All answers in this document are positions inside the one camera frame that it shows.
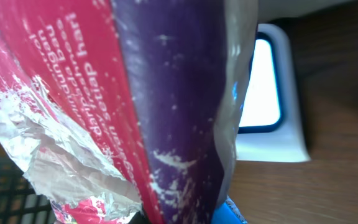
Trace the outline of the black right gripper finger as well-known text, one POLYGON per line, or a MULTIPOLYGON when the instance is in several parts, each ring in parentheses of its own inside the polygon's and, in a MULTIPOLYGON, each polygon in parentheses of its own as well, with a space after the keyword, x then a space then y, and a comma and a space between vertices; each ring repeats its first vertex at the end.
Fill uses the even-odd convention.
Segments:
POLYGON ((227 196, 225 202, 217 208, 211 220, 211 224, 247 224, 236 204, 227 196))

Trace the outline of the pink purple snack packet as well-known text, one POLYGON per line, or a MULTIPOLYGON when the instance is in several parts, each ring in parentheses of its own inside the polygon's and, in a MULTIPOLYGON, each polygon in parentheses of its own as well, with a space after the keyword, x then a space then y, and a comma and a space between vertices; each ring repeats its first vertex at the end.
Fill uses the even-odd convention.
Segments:
POLYGON ((0 144, 61 223, 211 223, 257 1, 0 1, 0 144))

